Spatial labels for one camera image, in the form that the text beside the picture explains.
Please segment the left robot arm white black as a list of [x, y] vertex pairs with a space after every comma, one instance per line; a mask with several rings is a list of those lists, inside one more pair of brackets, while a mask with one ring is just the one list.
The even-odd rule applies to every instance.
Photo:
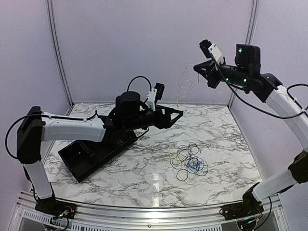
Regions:
[[40, 200], [54, 200], [52, 186], [41, 161], [41, 143], [71, 140], [63, 153], [66, 165], [78, 181], [132, 145], [136, 129], [172, 127], [183, 112], [158, 105], [162, 94], [151, 89], [143, 102], [135, 91], [117, 96], [108, 115], [94, 114], [87, 118], [54, 115], [32, 107], [21, 118], [17, 131], [17, 159], [23, 165]]

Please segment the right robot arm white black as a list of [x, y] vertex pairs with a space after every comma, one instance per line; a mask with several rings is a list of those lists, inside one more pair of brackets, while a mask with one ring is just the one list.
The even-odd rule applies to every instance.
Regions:
[[241, 102], [259, 112], [284, 120], [303, 149], [286, 170], [247, 190], [243, 195], [244, 206], [256, 206], [274, 194], [283, 193], [296, 184], [306, 183], [308, 180], [308, 109], [300, 106], [296, 99], [289, 95], [289, 89], [284, 87], [273, 74], [260, 72], [261, 52], [258, 46], [237, 44], [234, 65], [226, 64], [218, 46], [209, 40], [201, 41], [199, 47], [208, 60], [195, 65], [193, 69], [207, 80], [210, 88], [215, 89], [219, 83], [225, 82], [231, 90], [239, 89], [245, 93], [254, 93], [275, 113], [264, 111], [244, 99], [240, 99]]

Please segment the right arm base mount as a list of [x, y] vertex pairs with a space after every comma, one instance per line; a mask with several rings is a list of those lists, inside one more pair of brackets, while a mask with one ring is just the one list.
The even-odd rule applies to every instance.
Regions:
[[264, 211], [261, 201], [258, 201], [252, 194], [255, 186], [248, 189], [242, 196], [242, 201], [223, 205], [219, 213], [225, 220], [245, 218]]

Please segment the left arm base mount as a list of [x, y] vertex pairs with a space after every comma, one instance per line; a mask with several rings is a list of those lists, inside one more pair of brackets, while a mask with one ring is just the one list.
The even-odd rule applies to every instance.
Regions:
[[35, 210], [53, 215], [56, 218], [73, 219], [75, 217], [77, 205], [74, 203], [59, 201], [53, 197], [47, 199], [37, 199]]

